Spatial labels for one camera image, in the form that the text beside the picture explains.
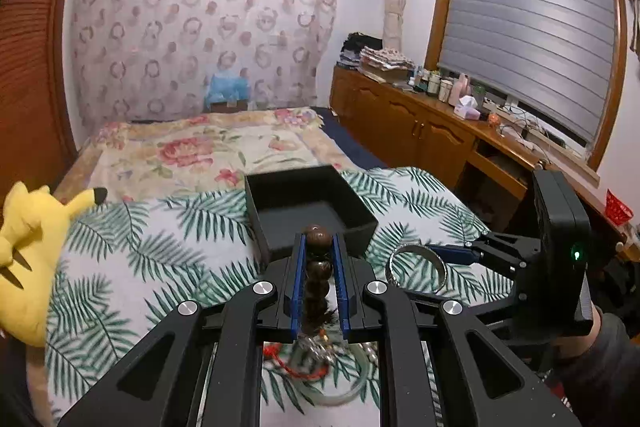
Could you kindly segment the person's right hand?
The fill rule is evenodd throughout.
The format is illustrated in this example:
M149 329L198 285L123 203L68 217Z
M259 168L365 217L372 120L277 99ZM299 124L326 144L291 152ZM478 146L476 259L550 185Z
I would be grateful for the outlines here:
M552 341L556 355L562 359L577 358L586 353L596 342L601 330L602 317L600 310L591 305L592 325L588 335L559 337Z

